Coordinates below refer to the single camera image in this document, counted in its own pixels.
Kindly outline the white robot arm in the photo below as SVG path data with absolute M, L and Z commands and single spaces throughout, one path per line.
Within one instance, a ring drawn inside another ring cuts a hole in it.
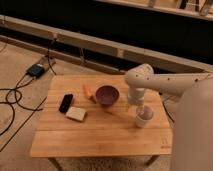
M 180 96 L 170 171 L 213 171 L 213 73 L 155 74 L 142 64 L 124 79 L 132 104 L 142 97 L 140 88 Z

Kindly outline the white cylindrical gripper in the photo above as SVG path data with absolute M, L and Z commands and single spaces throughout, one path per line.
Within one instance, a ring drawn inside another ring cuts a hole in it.
M 126 112 L 129 111 L 131 105 L 142 105 L 144 102 L 144 94 L 145 94 L 145 89 L 144 88 L 129 88 L 128 94 L 127 94 L 127 101 L 128 103 L 126 104 L 125 110 Z M 148 117 L 148 106 L 143 107 L 142 111 L 142 117 Z

